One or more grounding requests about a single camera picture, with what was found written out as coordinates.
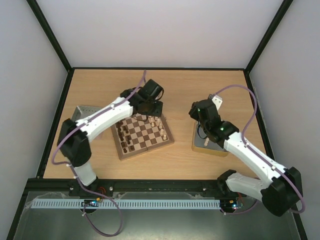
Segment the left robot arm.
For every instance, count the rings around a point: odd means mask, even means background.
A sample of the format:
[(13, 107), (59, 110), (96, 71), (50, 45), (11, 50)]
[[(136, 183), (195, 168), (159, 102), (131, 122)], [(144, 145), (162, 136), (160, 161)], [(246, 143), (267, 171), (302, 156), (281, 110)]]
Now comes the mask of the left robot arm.
[(83, 186), (88, 187), (96, 181), (97, 175), (90, 164), (90, 143), (109, 127), (135, 114), (161, 116), (163, 102), (160, 101), (160, 94), (164, 93), (164, 89), (152, 79), (141, 85), (144, 80), (145, 77), (137, 87), (124, 90), (113, 102), (99, 111), (77, 121), (66, 119), (62, 123), (57, 150), (53, 153), (51, 162), (54, 165), (59, 164), (55, 157), (60, 151), (67, 158), (65, 164), (72, 169), (74, 176)]

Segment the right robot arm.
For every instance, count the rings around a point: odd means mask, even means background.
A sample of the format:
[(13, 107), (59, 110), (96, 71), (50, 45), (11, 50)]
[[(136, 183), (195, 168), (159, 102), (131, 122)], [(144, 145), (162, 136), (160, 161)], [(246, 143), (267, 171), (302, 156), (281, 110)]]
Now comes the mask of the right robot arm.
[(231, 122), (224, 121), (211, 99), (196, 101), (189, 115), (199, 122), (207, 138), (245, 163), (256, 178), (228, 170), (219, 177), (218, 191), (229, 196), (238, 192), (263, 203), (273, 215), (280, 217), (303, 201), (301, 173), (271, 159), (251, 144)]

